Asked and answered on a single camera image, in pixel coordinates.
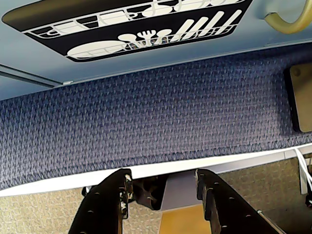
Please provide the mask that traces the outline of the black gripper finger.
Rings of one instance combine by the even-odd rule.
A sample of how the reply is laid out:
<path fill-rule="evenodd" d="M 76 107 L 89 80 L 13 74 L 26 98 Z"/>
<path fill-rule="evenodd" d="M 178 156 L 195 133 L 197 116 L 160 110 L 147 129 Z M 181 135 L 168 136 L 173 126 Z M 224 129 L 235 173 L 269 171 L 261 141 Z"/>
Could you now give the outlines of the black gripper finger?
<path fill-rule="evenodd" d="M 71 234 L 121 234 L 134 200 L 132 172 L 119 169 L 91 188 L 69 229 Z"/>
<path fill-rule="evenodd" d="M 227 182 L 210 170 L 196 170 L 197 199 L 213 234 L 274 234 L 274 229 Z"/>

